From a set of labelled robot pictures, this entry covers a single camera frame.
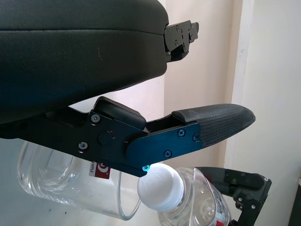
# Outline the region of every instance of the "bottle label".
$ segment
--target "bottle label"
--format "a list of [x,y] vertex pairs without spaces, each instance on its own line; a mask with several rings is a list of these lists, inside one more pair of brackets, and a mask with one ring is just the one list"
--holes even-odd
[[109,179],[110,172],[111,172],[111,168],[104,166],[102,163],[97,163],[97,162],[93,161],[90,164],[89,176],[92,176],[95,178]]
[[228,210],[222,200],[222,194],[214,186],[211,186],[211,188],[216,203],[216,215],[210,226],[227,226]]

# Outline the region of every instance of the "clear glass container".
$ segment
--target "clear glass container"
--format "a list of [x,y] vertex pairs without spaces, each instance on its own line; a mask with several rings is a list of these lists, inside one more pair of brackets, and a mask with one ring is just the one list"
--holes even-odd
[[140,205],[138,178],[114,169],[109,179],[97,178],[89,175],[90,167],[89,161],[24,142],[17,172],[29,194],[122,220],[132,218]]

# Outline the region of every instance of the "bottle cap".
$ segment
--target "bottle cap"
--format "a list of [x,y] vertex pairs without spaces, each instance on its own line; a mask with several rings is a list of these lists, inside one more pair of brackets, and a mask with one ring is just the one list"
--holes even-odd
[[150,166],[146,176],[139,178],[138,195],[148,208],[169,211],[179,205],[183,198],[183,180],[170,166],[155,163]]

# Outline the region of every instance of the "metal bracket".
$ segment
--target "metal bracket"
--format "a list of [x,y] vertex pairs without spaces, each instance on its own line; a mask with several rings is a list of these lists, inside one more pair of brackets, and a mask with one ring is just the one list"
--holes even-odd
[[164,41],[166,61],[183,59],[189,52],[189,45],[198,38],[198,23],[185,21],[165,28]]
[[222,194],[233,197],[235,206],[242,213],[238,221],[228,226],[254,226],[268,197],[271,180],[259,174],[216,167],[198,167],[204,176]]
[[201,149],[199,133],[199,124],[173,115],[146,123],[138,112],[104,97],[89,113],[66,107],[0,127],[0,137],[24,139],[138,177],[147,173],[147,165]]

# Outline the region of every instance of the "white wall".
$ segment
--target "white wall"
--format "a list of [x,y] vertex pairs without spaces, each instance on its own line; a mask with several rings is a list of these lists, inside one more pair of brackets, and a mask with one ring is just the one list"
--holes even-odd
[[225,165],[272,180],[258,226],[288,224],[301,175],[300,9],[299,0],[254,4],[241,102],[256,122],[237,135]]
[[[168,0],[170,24],[199,22],[198,39],[181,61],[165,74],[165,115],[174,110],[225,101],[233,0]],[[220,144],[166,161],[172,167],[216,166]]]

